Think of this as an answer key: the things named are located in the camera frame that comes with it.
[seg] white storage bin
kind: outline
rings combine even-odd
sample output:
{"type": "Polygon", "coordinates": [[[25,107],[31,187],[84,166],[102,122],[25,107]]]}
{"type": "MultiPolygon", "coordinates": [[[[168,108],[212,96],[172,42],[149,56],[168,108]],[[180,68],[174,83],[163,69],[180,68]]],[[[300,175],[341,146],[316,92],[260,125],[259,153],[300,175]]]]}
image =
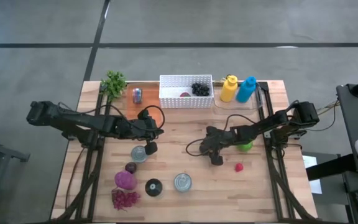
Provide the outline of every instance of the white storage bin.
{"type": "Polygon", "coordinates": [[[210,108],[213,100],[212,75],[160,75],[161,108],[210,108]],[[193,83],[207,85],[209,96],[194,95],[193,83]],[[190,96],[180,97],[184,92],[190,96]]]}

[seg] butcher block tabletop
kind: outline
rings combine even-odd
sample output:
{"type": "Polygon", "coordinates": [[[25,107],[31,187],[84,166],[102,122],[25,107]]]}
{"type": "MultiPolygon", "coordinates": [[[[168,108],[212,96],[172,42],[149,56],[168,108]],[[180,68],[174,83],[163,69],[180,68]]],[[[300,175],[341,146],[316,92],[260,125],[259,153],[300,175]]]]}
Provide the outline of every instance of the butcher block tabletop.
{"type": "MultiPolygon", "coordinates": [[[[289,104],[284,82],[282,80],[266,82],[274,112],[285,109],[289,104]]],[[[84,82],[78,111],[88,111],[96,107],[99,84],[100,82],[84,82]]],[[[158,82],[148,82],[145,85],[144,104],[141,108],[149,104],[159,105],[158,82]]],[[[127,96],[125,91],[123,96],[114,100],[112,104],[118,107],[128,119],[134,119],[141,108],[137,108],[131,102],[132,96],[127,96]]],[[[268,114],[265,105],[264,110],[265,114],[268,114]]],[[[155,140],[158,151],[149,156],[144,163],[138,164],[135,173],[138,183],[135,191],[141,195],[141,198],[133,207],[126,208],[126,210],[118,211],[112,204],[111,191],[116,188],[114,176],[132,161],[132,149],[135,146],[144,146],[145,142],[107,138],[94,208],[94,222],[277,221],[262,135],[254,140],[254,146],[248,152],[239,151],[236,146],[223,149],[221,151],[224,160],[222,166],[211,165],[208,156],[192,157],[185,152],[185,147],[189,142],[205,137],[207,126],[222,129],[227,116],[234,113],[259,121],[257,110],[239,110],[238,108],[230,110],[230,108],[213,104],[208,109],[163,109],[163,112],[165,124],[162,129],[165,132],[155,140]],[[242,163],[243,171],[234,170],[237,163],[242,163]],[[175,190],[173,180],[180,173],[188,174],[193,181],[191,190],[188,192],[175,190]],[[163,191],[157,197],[150,197],[145,192],[145,183],[153,178],[160,180],[163,184],[163,191]]],[[[117,112],[112,109],[110,114],[117,114],[117,112]]],[[[153,118],[155,117],[159,125],[161,117],[157,109],[150,108],[150,114],[153,118]]],[[[229,126],[244,124],[251,125],[249,121],[241,117],[235,116],[229,120],[229,126]]],[[[189,148],[189,151],[194,154],[199,153],[199,144],[200,142],[196,142],[189,148]]],[[[68,183],[81,150],[78,141],[70,141],[51,218],[57,218],[65,210],[68,183]]],[[[80,189],[85,158],[86,153],[82,153],[73,177],[69,202],[74,199],[80,189]]],[[[300,148],[294,145],[288,146],[285,149],[284,161],[291,191],[302,206],[312,216],[317,217],[300,148]]],[[[89,200],[90,192],[89,190],[84,203],[84,217],[88,212],[87,200],[89,200]]],[[[288,217],[285,198],[281,190],[280,198],[283,215],[288,217]]]]}

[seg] concrete floor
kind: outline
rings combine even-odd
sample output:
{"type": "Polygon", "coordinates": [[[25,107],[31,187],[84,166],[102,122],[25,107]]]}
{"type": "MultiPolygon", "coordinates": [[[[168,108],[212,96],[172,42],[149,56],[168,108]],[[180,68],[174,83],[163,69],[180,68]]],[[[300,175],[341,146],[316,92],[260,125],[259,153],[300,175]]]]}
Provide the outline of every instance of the concrete floor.
{"type": "MultiPolygon", "coordinates": [[[[0,43],[93,43],[103,0],[0,0],[0,43]]],[[[115,0],[101,42],[358,43],[358,0],[115,0]]],[[[0,49],[0,143],[30,152],[11,163],[0,193],[0,223],[48,218],[67,141],[25,117],[31,101],[76,106],[91,49],[0,49]]],[[[317,107],[335,87],[358,82],[358,48],[99,49],[90,80],[120,70],[128,80],[161,74],[231,73],[284,80],[291,100],[317,107]]],[[[317,128],[332,122],[332,113],[317,128]]],[[[335,125],[308,133],[305,151],[348,154],[340,110],[335,125]]],[[[344,209],[317,205],[324,220],[346,221],[344,209]]]]}

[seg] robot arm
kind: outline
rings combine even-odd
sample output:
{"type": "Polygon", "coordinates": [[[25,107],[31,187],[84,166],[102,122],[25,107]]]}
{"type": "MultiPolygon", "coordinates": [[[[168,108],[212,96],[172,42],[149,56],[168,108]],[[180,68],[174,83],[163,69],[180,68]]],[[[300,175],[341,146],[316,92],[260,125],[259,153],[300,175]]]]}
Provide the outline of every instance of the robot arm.
{"type": "Polygon", "coordinates": [[[277,111],[253,125],[230,127],[229,131],[212,126],[206,128],[206,138],[200,144],[200,153],[208,155],[213,165],[223,164],[223,158],[219,155],[224,147],[248,144],[258,135],[271,131],[270,142],[272,146],[282,146],[288,142],[288,137],[296,134],[302,136],[306,133],[302,128],[312,127],[319,122],[314,104],[309,102],[294,101],[287,109],[277,111]],[[293,109],[293,115],[287,113],[293,109]]]}
{"type": "Polygon", "coordinates": [[[89,146],[95,131],[104,137],[116,139],[146,140],[148,155],[157,151],[157,145],[152,142],[164,131],[157,127],[155,120],[147,110],[142,110],[138,119],[127,120],[118,115],[91,116],[72,110],[62,109],[50,101],[33,101],[27,121],[34,126],[52,126],[62,132],[68,140],[78,138],[84,146],[89,146]]]}

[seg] black metal table frame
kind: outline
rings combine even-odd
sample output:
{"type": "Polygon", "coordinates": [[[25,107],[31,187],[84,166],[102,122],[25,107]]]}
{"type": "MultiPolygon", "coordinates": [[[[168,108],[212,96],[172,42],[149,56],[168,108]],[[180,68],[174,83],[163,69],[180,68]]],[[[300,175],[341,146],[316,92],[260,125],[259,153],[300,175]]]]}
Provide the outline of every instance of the black metal table frame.
{"type": "MultiPolygon", "coordinates": [[[[265,102],[266,102],[266,106],[267,106],[268,115],[271,116],[271,115],[273,115],[273,106],[272,106],[272,101],[270,99],[268,83],[267,82],[258,82],[258,84],[259,84],[261,91],[263,92],[263,94],[265,96],[265,102]]],[[[258,105],[262,104],[261,91],[256,92],[257,93],[256,99],[257,99],[258,105]]],[[[99,90],[98,99],[96,102],[96,108],[100,108],[100,106],[102,104],[102,100],[103,100],[103,96],[100,94],[100,90],[99,90]]],[[[107,106],[104,114],[109,114],[109,111],[110,111],[110,107],[107,106]]],[[[265,118],[265,112],[264,112],[263,105],[259,107],[258,113],[259,113],[260,120],[265,118]]],[[[100,114],[100,109],[96,110],[95,114],[100,114]]],[[[336,223],[336,222],[324,222],[321,220],[309,220],[309,219],[302,220],[302,219],[295,218],[293,204],[298,204],[298,205],[300,205],[300,204],[297,201],[297,199],[295,198],[295,196],[293,196],[292,193],[290,192],[283,157],[280,153],[277,153],[278,168],[279,168],[279,173],[280,173],[280,177],[281,177],[281,180],[278,181],[277,179],[272,178],[272,176],[277,173],[277,170],[273,163],[273,157],[271,156],[271,152],[273,149],[270,146],[269,139],[266,138],[264,135],[263,135],[263,138],[264,138],[265,151],[266,151],[267,162],[268,162],[267,163],[268,170],[269,170],[269,174],[270,174],[270,182],[271,182],[272,192],[273,192],[273,200],[274,200],[275,210],[276,210],[277,220],[278,220],[277,222],[279,222],[279,223],[320,223],[320,224],[336,223]],[[283,216],[283,209],[281,206],[281,200],[280,200],[280,195],[278,192],[277,185],[280,185],[284,192],[285,203],[288,208],[288,218],[284,218],[284,216],[283,216]]],[[[68,206],[65,213],[63,213],[63,215],[57,219],[51,219],[51,220],[43,222],[43,223],[92,223],[93,222],[94,207],[95,207],[95,203],[96,203],[96,194],[97,194],[97,190],[98,190],[99,175],[100,175],[100,171],[101,171],[101,162],[102,162],[103,151],[104,151],[104,142],[105,142],[105,138],[98,137],[97,134],[95,135],[95,137],[92,141],[92,144],[88,148],[88,151],[86,154],[85,167],[84,167],[84,173],[82,176],[80,191],[78,192],[76,197],[73,199],[71,204],[68,206]],[[96,162],[95,162],[93,170],[90,172],[91,161],[93,159],[94,151],[97,151],[96,162]],[[89,199],[88,212],[86,214],[86,217],[83,217],[82,214],[83,214],[83,205],[85,202],[85,195],[86,195],[87,191],[89,191],[89,189],[91,189],[91,195],[90,195],[90,199],[89,199]]]]}

